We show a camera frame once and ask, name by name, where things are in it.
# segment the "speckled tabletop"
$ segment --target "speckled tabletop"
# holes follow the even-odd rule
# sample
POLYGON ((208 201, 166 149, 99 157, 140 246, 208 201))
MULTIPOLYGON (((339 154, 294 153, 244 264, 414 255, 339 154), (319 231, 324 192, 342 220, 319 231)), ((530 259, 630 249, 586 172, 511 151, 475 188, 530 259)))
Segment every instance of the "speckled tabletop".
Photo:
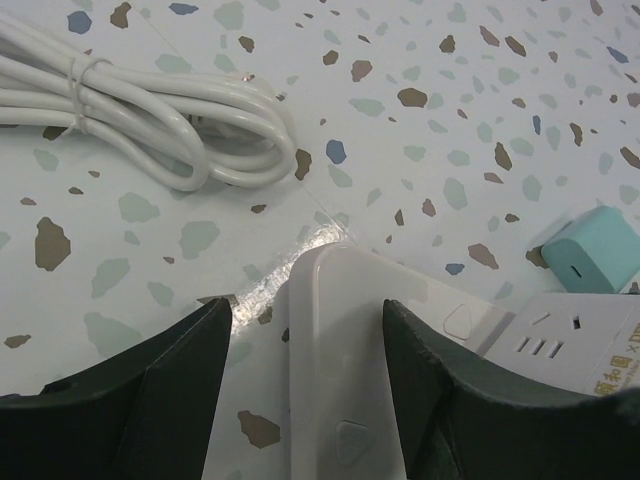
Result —
POLYGON ((561 288, 537 247, 568 220, 607 204, 640 230, 632 1, 2 0, 122 66, 264 77, 299 150, 272 187, 185 195, 81 133, 0 130, 0 394, 234 294, 205 478, 287 478, 269 306, 301 251, 352 241, 518 310, 561 288))

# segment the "white plastic object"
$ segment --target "white plastic object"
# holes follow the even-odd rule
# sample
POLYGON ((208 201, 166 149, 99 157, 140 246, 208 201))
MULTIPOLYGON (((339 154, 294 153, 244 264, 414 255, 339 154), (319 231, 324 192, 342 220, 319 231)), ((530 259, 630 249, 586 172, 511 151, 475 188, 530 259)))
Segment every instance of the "white plastic object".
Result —
POLYGON ((3 10, 0 124, 73 126, 184 191, 200 188, 209 176, 261 187, 295 164, 289 113, 255 75, 119 68, 3 10))
POLYGON ((533 380, 588 395, 640 385, 640 297, 537 295, 485 358, 533 380))
POLYGON ((359 247, 303 254, 289 281, 293 480, 406 480, 384 354, 385 299, 480 353, 513 317, 359 247))

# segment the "coiled cable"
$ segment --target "coiled cable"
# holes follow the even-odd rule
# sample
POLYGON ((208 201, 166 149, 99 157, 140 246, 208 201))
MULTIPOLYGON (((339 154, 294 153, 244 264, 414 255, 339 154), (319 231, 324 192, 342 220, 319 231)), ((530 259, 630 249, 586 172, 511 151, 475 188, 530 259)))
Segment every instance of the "coiled cable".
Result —
POLYGON ((182 191, 197 190, 209 176, 258 188, 295 163, 291 117, 254 75, 120 68, 2 10, 0 124, 79 129, 182 191))

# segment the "electrical outlet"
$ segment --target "electrical outlet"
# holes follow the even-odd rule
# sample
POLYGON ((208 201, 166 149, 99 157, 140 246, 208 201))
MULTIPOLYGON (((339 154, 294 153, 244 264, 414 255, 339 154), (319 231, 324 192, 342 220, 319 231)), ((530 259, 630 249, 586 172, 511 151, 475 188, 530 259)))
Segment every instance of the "electrical outlet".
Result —
POLYGON ((639 334, 637 296, 545 293, 516 315, 485 358, 565 390, 612 393, 640 384, 639 334))

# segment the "teal phone charger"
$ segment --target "teal phone charger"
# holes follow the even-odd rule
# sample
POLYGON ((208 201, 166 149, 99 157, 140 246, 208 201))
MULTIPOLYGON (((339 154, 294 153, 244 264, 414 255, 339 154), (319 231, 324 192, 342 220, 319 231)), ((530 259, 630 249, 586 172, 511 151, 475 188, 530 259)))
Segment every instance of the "teal phone charger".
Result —
POLYGON ((640 270, 640 236, 620 211, 598 207, 542 247, 542 257, 571 293, 618 293, 640 270))

